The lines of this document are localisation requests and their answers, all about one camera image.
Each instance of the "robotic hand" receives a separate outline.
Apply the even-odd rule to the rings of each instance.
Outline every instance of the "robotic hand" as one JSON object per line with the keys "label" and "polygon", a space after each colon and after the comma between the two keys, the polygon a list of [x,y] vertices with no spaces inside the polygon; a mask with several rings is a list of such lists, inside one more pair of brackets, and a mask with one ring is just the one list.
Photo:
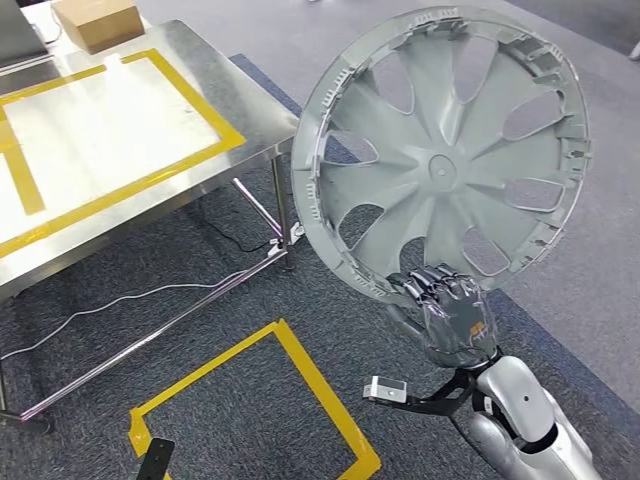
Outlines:
{"label": "robotic hand", "polygon": [[[452,415],[472,397],[474,447],[507,480],[602,480],[589,447],[525,362],[503,355],[485,293],[448,265],[426,266],[389,281],[413,298],[424,325],[391,305],[392,319],[419,339],[432,362],[454,377],[427,398],[407,394],[406,382],[374,376],[364,396],[394,408]],[[450,395],[456,390],[457,397]]]}

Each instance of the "metal table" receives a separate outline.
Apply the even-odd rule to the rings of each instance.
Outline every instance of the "metal table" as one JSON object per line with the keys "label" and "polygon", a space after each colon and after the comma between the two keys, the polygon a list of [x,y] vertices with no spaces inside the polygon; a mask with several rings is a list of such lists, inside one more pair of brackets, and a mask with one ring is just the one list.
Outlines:
{"label": "metal table", "polygon": [[[0,368],[0,419],[46,430],[38,414],[66,394],[276,260],[291,268],[282,156],[297,121],[179,21],[0,76],[0,300],[228,182],[279,247],[20,414],[8,407]],[[236,178],[263,162],[272,164],[279,222]]]}

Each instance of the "wheel cover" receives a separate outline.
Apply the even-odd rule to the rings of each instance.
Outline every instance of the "wheel cover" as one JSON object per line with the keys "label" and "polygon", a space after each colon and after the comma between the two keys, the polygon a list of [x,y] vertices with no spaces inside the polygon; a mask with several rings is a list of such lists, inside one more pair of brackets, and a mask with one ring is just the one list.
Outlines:
{"label": "wheel cover", "polygon": [[[488,58],[461,73],[482,43]],[[376,65],[391,54],[411,80],[410,111],[376,84]],[[339,131],[366,140],[377,158],[347,151],[331,161],[328,140]],[[584,101],[559,49],[494,12],[432,7],[382,23],[334,61],[300,116],[291,175],[298,214],[323,262],[356,290],[407,304],[386,277],[400,271],[414,239],[423,242],[424,263],[445,262],[485,289],[540,259],[559,239],[589,158]],[[540,188],[552,200],[528,198]],[[347,246],[340,226],[361,205],[382,213]],[[483,256],[500,265],[488,269]]]}

